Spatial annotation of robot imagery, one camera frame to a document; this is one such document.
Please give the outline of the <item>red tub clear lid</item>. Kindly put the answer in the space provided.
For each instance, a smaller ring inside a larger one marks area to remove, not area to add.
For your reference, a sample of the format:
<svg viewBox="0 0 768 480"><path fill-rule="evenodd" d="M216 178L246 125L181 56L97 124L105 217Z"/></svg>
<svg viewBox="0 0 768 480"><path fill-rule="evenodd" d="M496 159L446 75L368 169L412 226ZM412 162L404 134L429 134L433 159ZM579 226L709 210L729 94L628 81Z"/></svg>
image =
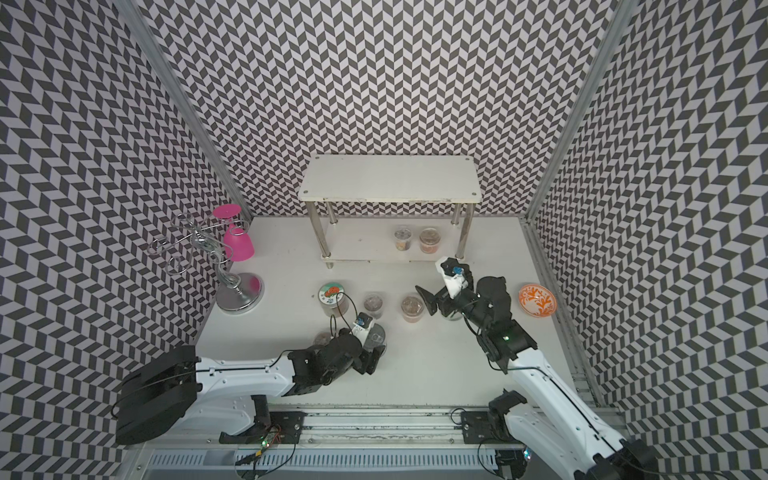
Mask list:
<svg viewBox="0 0 768 480"><path fill-rule="evenodd" d="M317 347L324 347L329 345L333 339L334 336L330 332L320 332L315 336L313 345Z"/></svg>
<svg viewBox="0 0 768 480"><path fill-rule="evenodd" d="M400 312L406 322L418 322L425 311L426 306L418 294L406 295L400 302Z"/></svg>

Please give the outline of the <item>purple label tin can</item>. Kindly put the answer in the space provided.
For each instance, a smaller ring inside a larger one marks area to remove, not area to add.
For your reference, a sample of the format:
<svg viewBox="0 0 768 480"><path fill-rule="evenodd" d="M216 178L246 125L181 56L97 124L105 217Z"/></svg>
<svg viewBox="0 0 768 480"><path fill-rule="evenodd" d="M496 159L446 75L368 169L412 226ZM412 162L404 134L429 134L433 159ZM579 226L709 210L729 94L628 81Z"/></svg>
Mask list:
<svg viewBox="0 0 768 480"><path fill-rule="evenodd" d="M378 323L373 324L368 329L363 348L366 351L373 352L377 347L386 345L386 331Z"/></svg>

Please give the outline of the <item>clear tub brown seeds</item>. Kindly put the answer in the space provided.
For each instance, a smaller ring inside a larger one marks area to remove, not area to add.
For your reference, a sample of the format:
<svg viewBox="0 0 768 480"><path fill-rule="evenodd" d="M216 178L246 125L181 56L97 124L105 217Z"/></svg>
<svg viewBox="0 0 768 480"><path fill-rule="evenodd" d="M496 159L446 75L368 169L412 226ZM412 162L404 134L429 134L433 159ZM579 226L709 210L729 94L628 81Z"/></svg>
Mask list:
<svg viewBox="0 0 768 480"><path fill-rule="evenodd" d="M378 292L370 292L363 299L363 310L374 319L380 319L384 311L384 297Z"/></svg>

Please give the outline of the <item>red label small tub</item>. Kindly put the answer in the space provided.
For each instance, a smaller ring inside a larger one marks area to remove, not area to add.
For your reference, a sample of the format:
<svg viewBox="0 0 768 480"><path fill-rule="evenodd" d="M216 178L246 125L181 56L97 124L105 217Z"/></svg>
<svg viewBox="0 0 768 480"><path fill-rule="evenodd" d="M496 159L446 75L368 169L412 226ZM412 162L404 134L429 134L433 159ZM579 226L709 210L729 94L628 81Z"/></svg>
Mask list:
<svg viewBox="0 0 768 480"><path fill-rule="evenodd" d="M442 237L438 229L434 227L424 228L419 234L420 250L427 255L438 252Z"/></svg>

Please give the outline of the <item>tomato lid red jar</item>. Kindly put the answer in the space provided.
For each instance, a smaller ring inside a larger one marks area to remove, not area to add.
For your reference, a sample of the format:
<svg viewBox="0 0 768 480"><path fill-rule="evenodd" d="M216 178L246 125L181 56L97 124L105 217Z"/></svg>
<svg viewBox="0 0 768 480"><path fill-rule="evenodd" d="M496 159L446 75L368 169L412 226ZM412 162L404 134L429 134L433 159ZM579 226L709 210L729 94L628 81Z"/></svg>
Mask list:
<svg viewBox="0 0 768 480"><path fill-rule="evenodd" d="M317 293L317 299L328 317L339 318L345 315L349 309L349 300L345 295L345 289L338 282L329 282L321 286Z"/></svg>

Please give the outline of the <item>orange label small tub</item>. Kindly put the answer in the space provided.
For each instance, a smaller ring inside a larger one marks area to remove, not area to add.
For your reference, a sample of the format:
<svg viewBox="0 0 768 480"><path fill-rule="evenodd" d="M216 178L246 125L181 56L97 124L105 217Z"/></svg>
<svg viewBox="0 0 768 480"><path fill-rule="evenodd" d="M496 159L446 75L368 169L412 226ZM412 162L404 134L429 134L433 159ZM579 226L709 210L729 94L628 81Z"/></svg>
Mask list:
<svg viewBox="0 0 768 480"><path fill-rule="evenodd" d="M412 231L406 226L398 227L393 234L395 247L398 251L407 251L410 249L412 240Z"/></svg>

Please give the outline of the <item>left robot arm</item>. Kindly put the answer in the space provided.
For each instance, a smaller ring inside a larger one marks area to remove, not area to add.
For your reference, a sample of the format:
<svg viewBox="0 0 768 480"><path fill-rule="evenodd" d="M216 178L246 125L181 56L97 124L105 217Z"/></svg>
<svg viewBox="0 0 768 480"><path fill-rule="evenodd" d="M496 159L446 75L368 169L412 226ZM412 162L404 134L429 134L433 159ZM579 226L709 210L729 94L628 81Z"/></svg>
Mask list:
<svg viewBox="0 0 768 480"><path fill-rule="evenodd" d="M222 361L177 347L129 373L114 405L115 441L141 444L165 434L218 432L223 444L260 439L271 427L271 398L308 395L349 370L373 374L386 350L377 323L344 328L325 345L276 359Z"/></svg>

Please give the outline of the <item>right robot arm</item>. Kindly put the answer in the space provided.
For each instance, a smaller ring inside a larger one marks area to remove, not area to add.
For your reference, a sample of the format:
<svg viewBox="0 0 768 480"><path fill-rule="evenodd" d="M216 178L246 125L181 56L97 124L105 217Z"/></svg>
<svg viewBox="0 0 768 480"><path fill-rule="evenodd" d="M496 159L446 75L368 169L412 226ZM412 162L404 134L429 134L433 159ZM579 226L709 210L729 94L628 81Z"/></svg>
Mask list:
<svg viewBox="0 0 768 480"><path fill-rule="evenodd" d="M430 293L416 289L430 314L460 315L487 360L515 390L490 402L490 423L538 455L561 479L657 479L655 451L602 420L557 374L533 337L513 318L502 277L469 281L456 273Z"/></svg>

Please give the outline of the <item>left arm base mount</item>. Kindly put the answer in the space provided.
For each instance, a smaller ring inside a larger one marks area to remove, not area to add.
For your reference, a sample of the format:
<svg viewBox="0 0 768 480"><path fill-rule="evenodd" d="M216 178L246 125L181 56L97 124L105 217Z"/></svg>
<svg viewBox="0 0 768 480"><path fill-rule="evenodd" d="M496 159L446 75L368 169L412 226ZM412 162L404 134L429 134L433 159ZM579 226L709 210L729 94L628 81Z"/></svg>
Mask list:
<svg viewBox="0 0 768 480"><path fill-rule="evenodd" d="M246 416L250 423L236 434L222 431L220 444L256 445L282 444L297 445L301 439L307 414L304 411L271 411L267 397L252 395L250 406L253 414Z"/></svg>

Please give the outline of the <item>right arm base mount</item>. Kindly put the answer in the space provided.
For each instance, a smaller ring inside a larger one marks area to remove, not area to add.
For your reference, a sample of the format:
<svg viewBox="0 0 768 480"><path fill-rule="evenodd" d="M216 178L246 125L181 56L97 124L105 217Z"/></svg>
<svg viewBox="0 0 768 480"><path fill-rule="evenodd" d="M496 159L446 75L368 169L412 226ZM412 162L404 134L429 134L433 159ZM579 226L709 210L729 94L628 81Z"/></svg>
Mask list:
<svg viewBox="0 0 768 480"><path fill-rule="evenodd" d="M527 400L517 391L505 391L490 401L485 410L463 411L460 414L460 427L464 443L518 443L506 426L505 415L513 407L525 404Z"/></svg>

